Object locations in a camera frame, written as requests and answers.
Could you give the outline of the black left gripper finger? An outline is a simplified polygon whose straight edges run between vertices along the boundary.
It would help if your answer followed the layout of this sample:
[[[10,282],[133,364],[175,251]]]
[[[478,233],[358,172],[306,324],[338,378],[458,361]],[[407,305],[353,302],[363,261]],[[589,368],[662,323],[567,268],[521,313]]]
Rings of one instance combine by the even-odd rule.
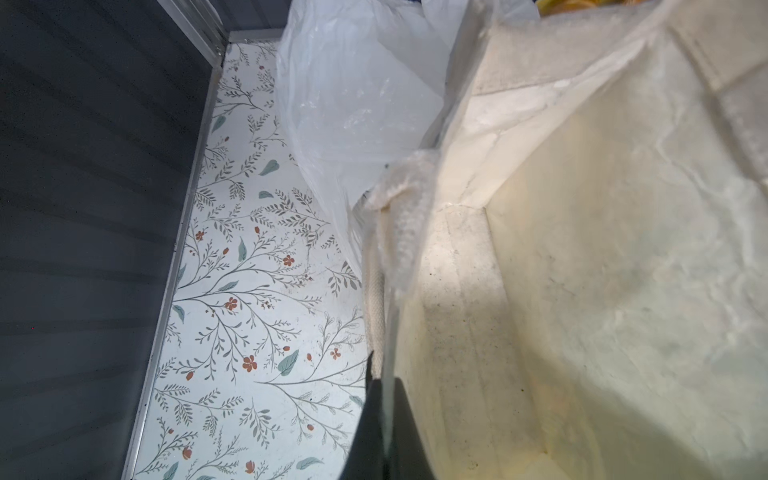
[[[382,382],[371,373],[372,357],[366,361],[366,400],[354,439],[339,476],[342,480],[434,479],[417,431],[403,382],[395,380],[393,440],[385,451],[382,434]]]

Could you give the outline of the white plastic grocery bag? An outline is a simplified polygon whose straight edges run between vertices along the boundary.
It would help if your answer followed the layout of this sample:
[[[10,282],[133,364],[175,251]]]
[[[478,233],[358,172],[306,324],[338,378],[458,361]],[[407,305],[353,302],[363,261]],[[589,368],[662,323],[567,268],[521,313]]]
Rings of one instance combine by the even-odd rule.
[[[505,95],[479,93],[485,35],[539,18],[531,1],[292,4],[278,48],[279,118],[355,271],[412,276],[446,149],[526,115]]]

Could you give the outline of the beige canvas tote bag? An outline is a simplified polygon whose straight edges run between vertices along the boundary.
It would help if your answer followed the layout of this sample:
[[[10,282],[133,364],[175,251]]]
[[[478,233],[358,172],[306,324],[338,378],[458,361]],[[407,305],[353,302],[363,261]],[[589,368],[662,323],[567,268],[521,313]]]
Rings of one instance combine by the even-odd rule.
[[[767,475],[767,5],[471,1],[376,203],[396,479]]]

